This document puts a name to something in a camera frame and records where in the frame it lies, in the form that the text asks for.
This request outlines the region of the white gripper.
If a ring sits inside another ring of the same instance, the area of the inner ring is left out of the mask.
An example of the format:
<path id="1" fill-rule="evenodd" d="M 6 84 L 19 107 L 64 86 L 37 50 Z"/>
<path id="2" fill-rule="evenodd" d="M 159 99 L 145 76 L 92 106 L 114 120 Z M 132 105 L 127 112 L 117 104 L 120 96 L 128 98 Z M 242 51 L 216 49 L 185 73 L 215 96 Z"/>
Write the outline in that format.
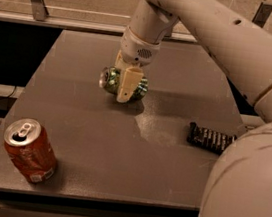
<path id="1" fill-rule="evenodd" d="M 139 66 L 149 65 L 160 49 L 159 44 L 150 44 L 141 40 L 126 27 L 121 39 L 120 52 L 116 56 L 115 68 L 121 70 L 116 100 L 126 103 L 133 96 L 144 73 Z"/>

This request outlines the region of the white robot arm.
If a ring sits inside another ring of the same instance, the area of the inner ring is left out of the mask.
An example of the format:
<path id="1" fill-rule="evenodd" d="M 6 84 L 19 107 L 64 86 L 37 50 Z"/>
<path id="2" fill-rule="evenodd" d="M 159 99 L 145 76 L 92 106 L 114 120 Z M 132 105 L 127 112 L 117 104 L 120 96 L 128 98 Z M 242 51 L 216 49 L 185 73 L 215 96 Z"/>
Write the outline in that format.
<path id="1" fill-rule="evenodd" d="M 182 23 L 263 125 L 215 162 L 199 217 L 272 217 L 272 36 L 216 0 L 141 0 L 121 40 L 117 100 L 127 102 L 168 29 Z"/>

